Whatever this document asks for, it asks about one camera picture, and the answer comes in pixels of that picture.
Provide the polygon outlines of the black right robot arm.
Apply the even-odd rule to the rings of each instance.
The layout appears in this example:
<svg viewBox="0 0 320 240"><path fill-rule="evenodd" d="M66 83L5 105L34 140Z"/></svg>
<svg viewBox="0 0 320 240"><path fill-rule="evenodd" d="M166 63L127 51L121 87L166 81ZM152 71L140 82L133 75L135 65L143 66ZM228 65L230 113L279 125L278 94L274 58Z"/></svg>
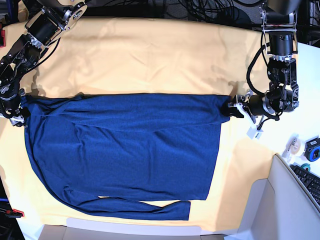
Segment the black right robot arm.
<svg viewBox="0 0 320 240"><path fill-rule="evenodd" d="M0 60L0 116L17 127L26 125L30 116L27 108L21 107L25 94L21 79L47 60L49 46L59 44L88 8L85 0L41 0L39 4L39 12L25 24L26 34Z"/></svg>

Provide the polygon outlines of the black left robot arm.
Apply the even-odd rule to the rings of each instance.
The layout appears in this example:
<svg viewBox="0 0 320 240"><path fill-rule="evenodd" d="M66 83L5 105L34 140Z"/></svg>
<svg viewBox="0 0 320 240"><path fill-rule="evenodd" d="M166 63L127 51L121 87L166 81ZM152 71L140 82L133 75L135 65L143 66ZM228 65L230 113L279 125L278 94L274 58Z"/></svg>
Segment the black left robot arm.
<svg viewBox="0 0 320 240"><path fill-rule="evenodd" d="M222 112L228 117L247 117L252 121L258 116L278 121L283 113L290 113L299 106L297 62L293 56L298 53L297 9L300 1L237 1L237 4L248 8L259 7L262 28L260 48L247 68L248 93L237 94L226 102ZM256 89L251 81L251 71L259 56L264 57L267 68L269 89L266 92Z"/></svg>

